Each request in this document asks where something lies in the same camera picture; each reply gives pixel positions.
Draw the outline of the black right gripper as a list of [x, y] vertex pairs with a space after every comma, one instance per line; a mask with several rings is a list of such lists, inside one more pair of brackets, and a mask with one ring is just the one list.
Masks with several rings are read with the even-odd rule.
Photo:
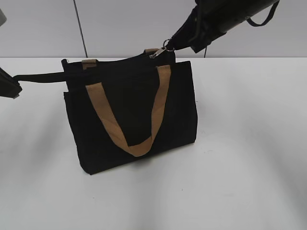
[[[197, 0], [196, 6], [167, 43], [168, 50], [190, 47], [195, 53], [229, 30], [247, 22], [253, 27], [265, 26], [274, 16], [278, 0]], [[270, 7], [267, 18], [256, 23], [252, 16]]]

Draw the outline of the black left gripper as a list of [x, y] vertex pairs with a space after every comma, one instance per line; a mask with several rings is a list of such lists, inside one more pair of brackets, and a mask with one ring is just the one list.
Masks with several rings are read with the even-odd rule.
[[21, 91], [22, 88], [18, 81], [3, 69], [0, 69], [0, 96], [15, 99]]

